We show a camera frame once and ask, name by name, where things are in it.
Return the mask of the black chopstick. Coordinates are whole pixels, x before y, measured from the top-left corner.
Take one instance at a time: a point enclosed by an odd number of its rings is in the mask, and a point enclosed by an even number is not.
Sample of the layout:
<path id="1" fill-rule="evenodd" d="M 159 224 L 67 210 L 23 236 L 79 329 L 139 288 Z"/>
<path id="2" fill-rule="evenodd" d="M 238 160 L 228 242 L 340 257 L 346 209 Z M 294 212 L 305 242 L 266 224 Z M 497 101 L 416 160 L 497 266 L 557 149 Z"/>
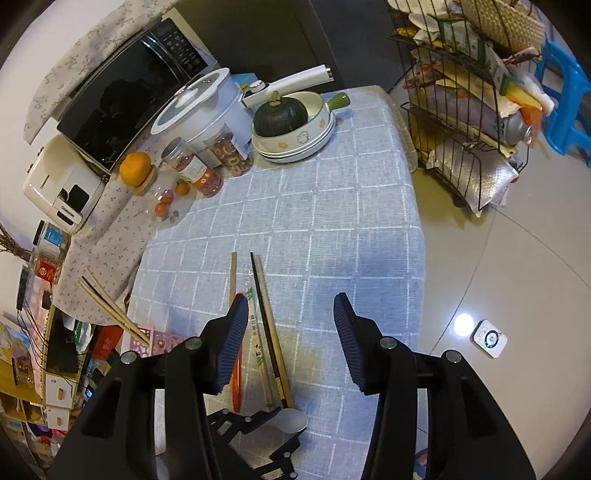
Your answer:
<path id="1" fill-rule="evenodd" d="M 286 394 L 284 394 L 283 383 L 280 377 L 280 363 L 277 360 L 276 350 L 274 350 L 273 327 L 270 326 L 270 309 L 267 308 L 266 295 L 264 295 L 262 269 L 259 267 L 257 256 L 253 253 L 250 253 L 249 256 L 250 262 L 252 263 L 254 282 L 256 283 L 257 299 L 259 299 L 260 315 L 262 315 L 263 320 L 263 330 L 266 335 L 267 350 L 270 353 L 271 367 L 273 367 L 274 380 L 276 380 L 277 393 L 280 396 L 281 406 L 287 407 L 287 398 Z"/>

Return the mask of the white floor device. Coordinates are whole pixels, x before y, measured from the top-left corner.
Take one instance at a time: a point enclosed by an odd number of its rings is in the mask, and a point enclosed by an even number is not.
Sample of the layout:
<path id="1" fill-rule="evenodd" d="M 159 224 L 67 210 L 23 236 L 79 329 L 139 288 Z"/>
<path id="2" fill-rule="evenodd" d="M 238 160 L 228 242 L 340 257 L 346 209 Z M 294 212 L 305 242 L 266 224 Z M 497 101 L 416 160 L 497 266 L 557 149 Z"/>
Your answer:
<path id="1" fill-rule="evenodd" d="M 491 358 L 498 359 L 508 343 L 504 332 L 488 320 L 482 320 L 472 334 L 473 343 Z"/>

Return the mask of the stacked white plates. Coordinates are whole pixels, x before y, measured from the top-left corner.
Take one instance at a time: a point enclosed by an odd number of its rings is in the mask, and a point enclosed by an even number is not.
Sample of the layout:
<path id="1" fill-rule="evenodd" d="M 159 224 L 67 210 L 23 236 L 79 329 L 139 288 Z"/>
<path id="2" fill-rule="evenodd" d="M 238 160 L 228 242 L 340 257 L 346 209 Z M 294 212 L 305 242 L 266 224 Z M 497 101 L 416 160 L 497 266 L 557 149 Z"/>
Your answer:
<path id="1" fill-rule="evenodd" d="M 252 132 L 252 148 L 264 159 L 277 164 L 287 164 L 301 161 L 315 155 L 331 140 L 335 130 L 335 115 L 329 115 L 329 122 L 318 135 L 301 131 L 300 134 L 291 132 L 287 140 L 276 137 L 263 138 Z"/>

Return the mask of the orange tangerine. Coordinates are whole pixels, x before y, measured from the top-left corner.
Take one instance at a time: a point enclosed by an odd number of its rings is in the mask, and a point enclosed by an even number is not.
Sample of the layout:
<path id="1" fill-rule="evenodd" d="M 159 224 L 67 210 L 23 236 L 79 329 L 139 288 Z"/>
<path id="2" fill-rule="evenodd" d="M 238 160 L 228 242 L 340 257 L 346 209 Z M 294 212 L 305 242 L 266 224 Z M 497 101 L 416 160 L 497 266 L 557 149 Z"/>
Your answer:
<path id="1" fill-rule="evenodd" d="M 139 187 L 148 178 L 151 167 L 151 159 L 146 153 L 132 152 L 121 162 L 119 176 L 128 187 Z"/>

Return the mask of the red label glass jar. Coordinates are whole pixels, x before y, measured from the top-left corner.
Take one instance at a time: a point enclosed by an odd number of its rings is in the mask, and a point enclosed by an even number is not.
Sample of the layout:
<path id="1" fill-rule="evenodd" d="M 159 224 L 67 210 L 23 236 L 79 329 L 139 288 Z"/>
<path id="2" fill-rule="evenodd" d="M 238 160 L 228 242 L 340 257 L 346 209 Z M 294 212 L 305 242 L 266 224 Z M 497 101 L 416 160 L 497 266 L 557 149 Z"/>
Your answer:
<path id="1" fill-rule="evenodd" d="M 34 253 L 29 262 L 32 273 L 50 284 L 57 281 L 59 274 L 58 262 L 44 253 Z"/>

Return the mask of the grey checked tablecloth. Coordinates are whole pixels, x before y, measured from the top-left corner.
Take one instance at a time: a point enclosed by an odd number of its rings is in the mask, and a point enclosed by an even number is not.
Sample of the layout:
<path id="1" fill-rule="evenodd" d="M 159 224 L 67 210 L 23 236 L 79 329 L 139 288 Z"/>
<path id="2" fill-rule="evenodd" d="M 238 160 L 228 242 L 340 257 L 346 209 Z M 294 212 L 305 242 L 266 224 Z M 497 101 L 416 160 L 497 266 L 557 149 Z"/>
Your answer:
<path id="1" fill-rule="evenodd" d="M 426 249 L 402 116 L 380 87 L 349 90 L 329 143 L 288 165 L 257 159 L 149 241 L 131 318 L 182 336 L 252 286 L 259 257 L 294 403 L 308 418 L 294 465 L 302 479 L 362 475 L 377 400 L 351 380 L 332 317 L 346 293 L 356 313 L 409 347 L 419 343 Z"/>

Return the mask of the white electric cooking pot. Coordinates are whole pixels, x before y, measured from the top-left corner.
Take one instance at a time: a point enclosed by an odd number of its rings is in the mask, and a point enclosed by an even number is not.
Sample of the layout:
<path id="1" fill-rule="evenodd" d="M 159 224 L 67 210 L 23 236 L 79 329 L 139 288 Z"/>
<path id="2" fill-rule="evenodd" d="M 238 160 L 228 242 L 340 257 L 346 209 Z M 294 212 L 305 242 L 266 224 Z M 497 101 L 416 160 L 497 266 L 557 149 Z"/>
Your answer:
<path id="1" fill-rule="evenodd" d="M 207 166 L 222 166 L 204 139 L 226 124 L 242 145 L 252 149 L 252 112 L 242 97 L 228 68 L 211 71 L 176 92 L 155 118 L 150 134 L 166 141 L 180 137 Z"/>

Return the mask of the red plastic spoon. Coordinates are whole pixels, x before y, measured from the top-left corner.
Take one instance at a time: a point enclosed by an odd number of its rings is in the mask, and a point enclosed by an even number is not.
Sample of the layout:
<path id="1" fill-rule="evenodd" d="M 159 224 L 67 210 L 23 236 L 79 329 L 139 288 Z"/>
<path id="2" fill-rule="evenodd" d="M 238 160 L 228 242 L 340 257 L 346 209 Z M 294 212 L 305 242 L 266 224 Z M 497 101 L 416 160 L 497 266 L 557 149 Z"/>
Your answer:
<path id="1" fill-rule="evenodd" d="M 242 408 L 242 348 L 239 348 L 231 376 L 231 401 L 233 411 L 240 412 Z"/>

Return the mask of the blue plastic stool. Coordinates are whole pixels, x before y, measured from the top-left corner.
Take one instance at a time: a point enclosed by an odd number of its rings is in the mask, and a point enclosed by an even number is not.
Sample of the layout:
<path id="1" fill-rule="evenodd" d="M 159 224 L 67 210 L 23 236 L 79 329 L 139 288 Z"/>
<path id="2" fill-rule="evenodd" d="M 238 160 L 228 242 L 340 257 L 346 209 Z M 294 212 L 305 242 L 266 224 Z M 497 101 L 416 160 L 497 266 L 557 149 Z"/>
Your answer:
<path id="1" fill-rule="evenodd" d="M 558 91 L 542 85 L 554 104 L 552 112 L 543 120 L 546 141 L 561 155 L 566 155 L 571 147 L 576 147 L 586 166 L 590 167 L 590 116 L 585 116 L 581 111 L 584 98 L 590 96 L 590 81 L 572 55 L 556 42 L 547 40 L 535 71 L 540 82 L 543 82 L 550 66 L 558 69 L 562 87 Z"/>

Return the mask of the pink perforated utensil holder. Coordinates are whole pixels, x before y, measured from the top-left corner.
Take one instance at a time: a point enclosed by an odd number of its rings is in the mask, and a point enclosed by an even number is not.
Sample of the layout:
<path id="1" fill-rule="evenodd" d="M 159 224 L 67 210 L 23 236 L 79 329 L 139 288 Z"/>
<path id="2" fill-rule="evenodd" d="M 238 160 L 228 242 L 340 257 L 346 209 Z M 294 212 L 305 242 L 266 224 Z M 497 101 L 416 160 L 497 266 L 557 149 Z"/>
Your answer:
<path id="1" fill-rule="evenodd" d="M 144 345 L 128 332 L 124 332 L 121 340 L 121 352 L 128 350 L 136 352 L 141 358 L 169 353 L 174 347 L 182 343 L 186 337 L 170 332 L 160 332 L 153 328 L 140 327 L 147 337 L 148 344 Z"/>

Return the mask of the glass jar cork lid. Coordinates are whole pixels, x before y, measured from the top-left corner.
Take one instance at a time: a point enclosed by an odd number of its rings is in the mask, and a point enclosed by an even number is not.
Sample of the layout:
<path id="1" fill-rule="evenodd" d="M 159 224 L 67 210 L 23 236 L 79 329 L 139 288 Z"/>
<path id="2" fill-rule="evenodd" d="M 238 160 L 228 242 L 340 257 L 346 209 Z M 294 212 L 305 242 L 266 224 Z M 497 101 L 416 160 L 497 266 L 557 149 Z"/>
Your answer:
<path id="1" fill-rule="evenodd" d="M 152 166 L 146 179 L 131 188 L 135 197 L 141 200 L 141 212 L 160 228 L 179 223 L 190 211 L 197 191 L 173 170 L 161 171 Z"/>

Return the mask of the floral cloth cover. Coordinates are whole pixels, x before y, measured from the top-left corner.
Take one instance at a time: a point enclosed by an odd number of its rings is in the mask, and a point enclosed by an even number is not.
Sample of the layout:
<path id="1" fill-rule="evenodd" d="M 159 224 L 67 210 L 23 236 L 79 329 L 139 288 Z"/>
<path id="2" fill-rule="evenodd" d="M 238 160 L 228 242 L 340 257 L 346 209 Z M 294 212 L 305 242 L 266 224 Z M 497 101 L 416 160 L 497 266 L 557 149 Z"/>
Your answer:
<path id="1" fill-rule="evenodd" d="M 157 217 L 154 207 L 160 197 L 173 193 L 182 178 L 168 167 L 155 172 L 154 182 L 139 196 L 119 175 L 112 175 L 88 220 L 72 236 L 53 293 L 53 305 L 64 314 L 81 322 L 112 324 L 79 286 L 80 278 L 97 279 L 122 307 L 150 238 L 158 228 L 178 224 L 192 206 L 197 191 L 189 187 L 185 195 L 173 200 L 167 216 Z"/>

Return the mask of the dried fruit slices jar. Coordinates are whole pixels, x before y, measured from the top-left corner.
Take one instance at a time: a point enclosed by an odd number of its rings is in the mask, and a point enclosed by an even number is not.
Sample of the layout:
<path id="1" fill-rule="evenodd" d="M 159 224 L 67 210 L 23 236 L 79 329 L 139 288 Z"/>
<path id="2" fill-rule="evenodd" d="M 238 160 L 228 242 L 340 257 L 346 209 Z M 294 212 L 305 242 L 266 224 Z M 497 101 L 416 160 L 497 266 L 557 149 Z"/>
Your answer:
<path id="1" fill-rule="evenodd" d="M 242 145 L 226 124 L 205 138 L 204 144 L 232 176 L 242 176 L 252 168 L 249 145 Z"/>

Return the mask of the paper chopsticks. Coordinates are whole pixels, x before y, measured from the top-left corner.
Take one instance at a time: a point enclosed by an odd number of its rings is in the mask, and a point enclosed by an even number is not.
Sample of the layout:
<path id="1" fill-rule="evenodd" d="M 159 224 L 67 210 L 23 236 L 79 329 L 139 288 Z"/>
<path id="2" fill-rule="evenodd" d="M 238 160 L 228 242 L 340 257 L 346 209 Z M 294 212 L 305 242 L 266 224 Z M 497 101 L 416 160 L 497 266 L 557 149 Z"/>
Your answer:
<path id="1" fill-rule="evenodd" d="M 262 336 L 260 336 L 259 321 L 256 316 L 256 301 L 254 300 L 252 287 L 246 288 L 245 298 L 247 302 L 249 302 L 249 328 L 250 332 L 252 332 L 254 360 L 256 360 L 256 368 L 257 371 L 259 371 L 260 385 L 263 388 L 263 398 L 266 403 L 266 410 L 271 411 L 276 408 L 276 402 L 274 402 L 273 392 L 271 392 L 269 372 L 266 367 L 266 356 L 263 352 Z"/>

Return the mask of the blue label glass jar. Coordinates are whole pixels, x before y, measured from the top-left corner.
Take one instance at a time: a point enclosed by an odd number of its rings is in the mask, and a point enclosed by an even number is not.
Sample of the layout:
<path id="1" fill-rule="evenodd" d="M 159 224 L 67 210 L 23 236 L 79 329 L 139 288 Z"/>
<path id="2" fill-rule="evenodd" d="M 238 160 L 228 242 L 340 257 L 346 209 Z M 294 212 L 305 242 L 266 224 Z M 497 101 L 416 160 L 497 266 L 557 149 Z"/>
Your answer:
<path id="1" fill-rule="evenodd" d="M 32 243 L 37 251 L 61 262 L 69 248 L 70 235 L 53 223 L 41 220 Z"/>

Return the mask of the white ceramic spoon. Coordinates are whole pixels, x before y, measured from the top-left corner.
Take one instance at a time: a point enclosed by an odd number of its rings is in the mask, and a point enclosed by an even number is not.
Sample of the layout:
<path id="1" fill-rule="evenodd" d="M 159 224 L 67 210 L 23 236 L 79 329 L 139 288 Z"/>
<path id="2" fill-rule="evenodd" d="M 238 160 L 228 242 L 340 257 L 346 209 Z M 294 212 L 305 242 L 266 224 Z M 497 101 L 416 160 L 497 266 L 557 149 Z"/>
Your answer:
<path id="1" fill-rule="evenodd" d="M 273 412 L 273 418 L 267 420 L 266 425 L 289 435 L 300 434 L 308 427 L 308 417 L 294 408 L 280 408 Z"/>

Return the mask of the dark green squash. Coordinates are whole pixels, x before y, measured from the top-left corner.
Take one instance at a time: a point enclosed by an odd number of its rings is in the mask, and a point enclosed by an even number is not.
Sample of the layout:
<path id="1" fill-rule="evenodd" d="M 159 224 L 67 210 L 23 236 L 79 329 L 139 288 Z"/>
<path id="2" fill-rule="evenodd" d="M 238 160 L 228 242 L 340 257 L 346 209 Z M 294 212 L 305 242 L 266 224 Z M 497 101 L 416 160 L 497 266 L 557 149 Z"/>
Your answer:
<path id="1" fill-rule="evenodd" d="M 256 110 L 253 130 L 260 137 L 290 133 L 308 122 L 308 110 L 300 100 L 274 91 L 270 100 Z"/>

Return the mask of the white air fryer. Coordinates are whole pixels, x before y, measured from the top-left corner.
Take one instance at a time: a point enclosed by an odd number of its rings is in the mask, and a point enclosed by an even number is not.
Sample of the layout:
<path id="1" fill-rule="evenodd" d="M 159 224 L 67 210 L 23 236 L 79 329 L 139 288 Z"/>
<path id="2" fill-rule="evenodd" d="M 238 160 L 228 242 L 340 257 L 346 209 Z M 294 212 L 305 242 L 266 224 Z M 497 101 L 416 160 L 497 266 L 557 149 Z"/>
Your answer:
<path id="1" fill-rule="evenodd" d="M 81 229 L 105 184 L 62 136 L 39 151 L 23 184 L 23 193 L 55 225 L 68 234 Z"/>

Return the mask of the red goji berry jar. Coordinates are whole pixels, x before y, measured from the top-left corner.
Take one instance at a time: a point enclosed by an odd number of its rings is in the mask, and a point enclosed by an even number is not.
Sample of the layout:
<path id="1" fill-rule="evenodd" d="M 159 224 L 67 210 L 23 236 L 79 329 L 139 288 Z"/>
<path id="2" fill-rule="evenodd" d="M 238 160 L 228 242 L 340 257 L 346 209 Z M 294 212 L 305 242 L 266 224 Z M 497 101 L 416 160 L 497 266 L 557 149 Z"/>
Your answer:
<path id="1" fill-rule="evenodd" d="M 207 166 L 185 140 L 176 137 L 161 153 L 161 161 L 190 183 L 203 197 L 214 197 L 222 188 L 222 179 Z"/>

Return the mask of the black microwave oven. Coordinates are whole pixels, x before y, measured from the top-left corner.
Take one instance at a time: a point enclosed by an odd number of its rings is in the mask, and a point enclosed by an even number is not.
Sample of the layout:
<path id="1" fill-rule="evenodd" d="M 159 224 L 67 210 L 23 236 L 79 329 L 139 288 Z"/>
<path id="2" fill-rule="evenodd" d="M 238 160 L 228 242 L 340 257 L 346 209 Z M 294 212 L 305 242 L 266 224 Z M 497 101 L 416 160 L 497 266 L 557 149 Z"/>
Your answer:
<path id="1" fill-rule="evenodd" d="M 57 130 L 95 169 L 109 173 L 173 94 L 215 64 L 172 19 L 154 21 L 74 89 Z"/>

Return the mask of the floral microwave cover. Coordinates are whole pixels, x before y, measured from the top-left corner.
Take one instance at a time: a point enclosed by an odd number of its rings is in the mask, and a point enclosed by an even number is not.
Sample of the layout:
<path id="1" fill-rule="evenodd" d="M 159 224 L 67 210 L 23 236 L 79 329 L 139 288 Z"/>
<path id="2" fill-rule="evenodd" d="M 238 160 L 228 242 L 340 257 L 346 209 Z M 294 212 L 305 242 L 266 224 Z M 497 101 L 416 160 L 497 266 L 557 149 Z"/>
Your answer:
<path id="1" fill-rule="evenodd" d="M 176 1 L 124 1 L 54 64 L 29 104 L 23 139 L 30 145 L 63 100 L 132 35 L 169 11 Z"/>

